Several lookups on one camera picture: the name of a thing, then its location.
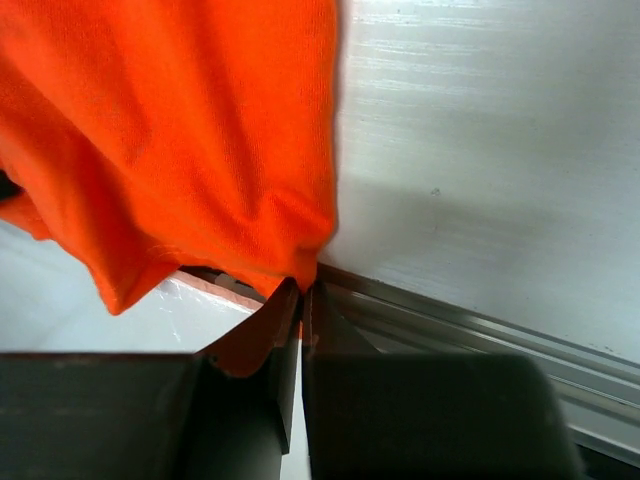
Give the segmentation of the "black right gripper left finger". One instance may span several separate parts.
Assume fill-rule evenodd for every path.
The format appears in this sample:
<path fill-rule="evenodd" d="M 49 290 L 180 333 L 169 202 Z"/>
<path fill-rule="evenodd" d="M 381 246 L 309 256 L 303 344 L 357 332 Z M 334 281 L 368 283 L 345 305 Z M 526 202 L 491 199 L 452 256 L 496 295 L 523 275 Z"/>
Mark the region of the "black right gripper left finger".
<path fill-rule="evenodd" d="M 5 479 L 275 479 L 300 292 L 284 280 L 196 353 L 5 353 Z"/>

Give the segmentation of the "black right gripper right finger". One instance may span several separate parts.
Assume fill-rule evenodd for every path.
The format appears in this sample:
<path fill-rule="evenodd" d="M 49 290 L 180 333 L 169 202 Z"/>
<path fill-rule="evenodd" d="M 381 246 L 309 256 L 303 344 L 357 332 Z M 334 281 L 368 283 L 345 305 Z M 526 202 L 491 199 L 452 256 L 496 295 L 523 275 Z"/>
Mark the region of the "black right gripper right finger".
<path fill-rule="evenodd" d="M 302 387 L 315 479 L 577 479 L 558 401 L 529 359 L 378 351 L 314 284 Z"/>

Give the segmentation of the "orange t shirt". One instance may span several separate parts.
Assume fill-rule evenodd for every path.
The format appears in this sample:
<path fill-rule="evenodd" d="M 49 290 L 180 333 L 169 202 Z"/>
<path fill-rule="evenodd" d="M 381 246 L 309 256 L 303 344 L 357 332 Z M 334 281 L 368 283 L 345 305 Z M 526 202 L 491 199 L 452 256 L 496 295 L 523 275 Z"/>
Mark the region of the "orange t shirt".
<path fill-rule="evenodd" d="M 270 295 L 335 226 L 333 1 L 5 1 L 1 217 L 119 314 L 183 266 Z"/>

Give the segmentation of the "aluminium table rail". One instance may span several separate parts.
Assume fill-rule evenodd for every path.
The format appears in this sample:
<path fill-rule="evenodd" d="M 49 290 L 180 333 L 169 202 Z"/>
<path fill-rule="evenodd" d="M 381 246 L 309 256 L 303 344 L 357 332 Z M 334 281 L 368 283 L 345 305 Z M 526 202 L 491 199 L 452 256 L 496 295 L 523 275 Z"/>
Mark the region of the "aluminium table rail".
<path fill-rule="evenodd" d="M 380 352 L 502 354 L 531 360 L 549 381 L 578 452 L 581 475 L 577 479 L 638 477 L 636 365 L 331 267 L 321 269 L 316 283 L 326 287 L 337 311 Z M 306 435 L 302 350 L 308 291 L 299 290 L 293 390 L 293 404 L 300 401 L 303 406 Z"/>

